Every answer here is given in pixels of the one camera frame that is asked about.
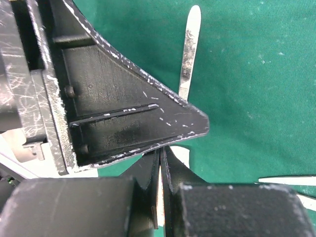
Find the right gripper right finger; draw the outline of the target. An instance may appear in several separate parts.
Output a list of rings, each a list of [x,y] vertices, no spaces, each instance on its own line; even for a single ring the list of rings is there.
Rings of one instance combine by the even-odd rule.
[[[160,150],[167,237],[313,237],[296,192],[281,184],[208,183]]]

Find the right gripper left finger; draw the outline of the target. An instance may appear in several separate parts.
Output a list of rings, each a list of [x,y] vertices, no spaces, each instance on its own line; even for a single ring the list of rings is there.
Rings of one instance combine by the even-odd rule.
[[[159,151],[117,177],[21,182],[0,215],[3,237],[151,237],[158,228]]]

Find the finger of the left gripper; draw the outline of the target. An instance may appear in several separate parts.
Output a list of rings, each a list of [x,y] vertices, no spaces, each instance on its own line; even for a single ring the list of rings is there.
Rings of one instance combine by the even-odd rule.
[[[205,113],[113,48],[73,1],[50,5],[71,166],[104,167],[209,131]]]

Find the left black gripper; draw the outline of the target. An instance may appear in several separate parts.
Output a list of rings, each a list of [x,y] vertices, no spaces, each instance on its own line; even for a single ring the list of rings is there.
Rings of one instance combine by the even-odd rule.
[[[0,130],[26,178],[71,173],[73,145],[56,75],[49,0],[0,3]]]

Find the green surgical cloth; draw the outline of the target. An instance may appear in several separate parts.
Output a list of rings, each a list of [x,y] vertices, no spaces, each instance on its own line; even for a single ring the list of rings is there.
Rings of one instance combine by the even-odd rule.
[[[208,182],[316,172],[316,3],[313,0],[78,0],[119,52],[178,90],[193,5],[201,28],[189,101],[210,119],[185,142]]]

